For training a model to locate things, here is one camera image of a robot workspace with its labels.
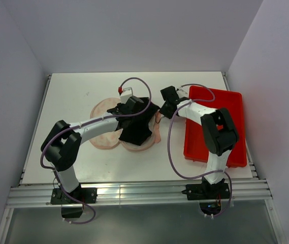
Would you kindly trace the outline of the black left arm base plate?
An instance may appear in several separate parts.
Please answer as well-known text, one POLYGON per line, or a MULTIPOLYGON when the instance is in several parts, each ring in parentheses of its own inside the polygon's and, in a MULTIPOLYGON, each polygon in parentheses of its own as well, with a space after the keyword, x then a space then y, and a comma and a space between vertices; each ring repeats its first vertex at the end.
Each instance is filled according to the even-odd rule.
MULTIPOLYGON (((77 187, 68 195, 80 202, 93 204, 97 200, 97 188, 82 188, 77 187)), ((60 188, 55 188, 52 191, 50 200, 51 205, 61 205, 61 216, 65 219, 80 218, 84 212, 85 206, 73 207, 68 206, 71 204, 78 204, 75 200, 71 199, 60 188)))

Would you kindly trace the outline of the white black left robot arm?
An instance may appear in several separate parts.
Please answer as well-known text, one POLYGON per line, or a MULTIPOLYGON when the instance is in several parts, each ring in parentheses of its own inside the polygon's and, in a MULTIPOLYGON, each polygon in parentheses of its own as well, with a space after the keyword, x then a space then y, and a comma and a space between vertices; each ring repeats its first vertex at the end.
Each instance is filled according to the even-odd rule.
POLYGON ((41 146, 40 164, 54 171, 63 191, 62 197, 67 202, 75 203, 81 196, 81 186, 73 167, 80 146, 96 136, 127 128, 149 105, 150 98, 131 96, 99 117, 76 124, 60 120, 53 126, 41 146))

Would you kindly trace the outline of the pink mesh laundry bag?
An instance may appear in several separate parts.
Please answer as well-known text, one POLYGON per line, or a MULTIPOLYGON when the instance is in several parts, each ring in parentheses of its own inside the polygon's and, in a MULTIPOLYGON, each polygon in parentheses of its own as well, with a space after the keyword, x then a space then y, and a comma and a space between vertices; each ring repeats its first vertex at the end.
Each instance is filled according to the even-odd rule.
MULTIPOLYGON (((101 116, 108 109, 115 107, 120 102, 119 98, 106 98, 95 105, 91 111, 90 118, 101 116)), ((155 143, 160 143, 161 136, 159 132, 159 123, 157 119, 160 119, 161 114, 155 113, 155 116, 149 122, 149 130, 152 132, 151 136, 145 140, 142 145, 134 145, 129 142, 119 140, 119 136, 122 134, 122 130, 116 132, 109 132, 94 138, 91 138, 90 143, 102 150, 109 150, 122 145, 128 151, 144 151, 152 147, 155 143)))

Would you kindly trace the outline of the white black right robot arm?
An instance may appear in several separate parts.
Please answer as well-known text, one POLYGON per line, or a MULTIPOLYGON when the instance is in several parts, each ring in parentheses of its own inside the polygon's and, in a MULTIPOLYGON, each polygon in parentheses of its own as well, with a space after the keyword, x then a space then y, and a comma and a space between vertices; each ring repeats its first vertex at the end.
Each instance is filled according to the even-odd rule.
POLYGON ((227 161, 233 148, 239 141, 239 134, 226 108, 210 108, 199 104, 198 102, 213 102, 215 94, 213 91, 201 84, 196 86, 205 88, 211 95, 210 100, 190 99, 181 96, 181 89, 169 86, 160 91, 164 104, 160 113, 170 119, 170 125, 167 136, 167 154, 173 171, 182 179, 202 178, 206 183, 202 185, 202 194, 207 198, 213 198, 219 192, 218 183, 224 180, 227 161), (203 174, 198 176, 184 176, 179 173, 174 166, 171 156, 170 139, 173 122, 176 116, 189 119, 200 125, 203 130, 205 145, 209 151, 207 167, 203 174))

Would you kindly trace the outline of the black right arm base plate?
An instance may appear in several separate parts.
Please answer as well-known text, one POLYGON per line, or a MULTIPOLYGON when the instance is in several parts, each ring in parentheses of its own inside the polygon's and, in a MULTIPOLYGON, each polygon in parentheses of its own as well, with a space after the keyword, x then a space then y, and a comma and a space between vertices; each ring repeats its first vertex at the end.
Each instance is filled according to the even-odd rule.
POLYGON ((210 184, 203 182, 200 184, 187 184, 181 192, 188 200, 217 200, 229 199, 230 188, 226 182, 210 184))

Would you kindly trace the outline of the black bra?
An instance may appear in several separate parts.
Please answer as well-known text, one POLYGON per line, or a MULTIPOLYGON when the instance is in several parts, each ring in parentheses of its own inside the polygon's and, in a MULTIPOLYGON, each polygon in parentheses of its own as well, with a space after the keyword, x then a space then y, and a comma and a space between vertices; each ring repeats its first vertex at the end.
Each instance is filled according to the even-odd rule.
POLYGON ((148 97, 141 98, 146 98, 146 106, 149 104, 149 107, 143 113, 137 115, 136 121, 130 127, 122 129, 122 134, 119 137, 120 141, 142 145, 152 134, 149 130, 149 122, 159 110, 159 106, 149 102, 148 97))

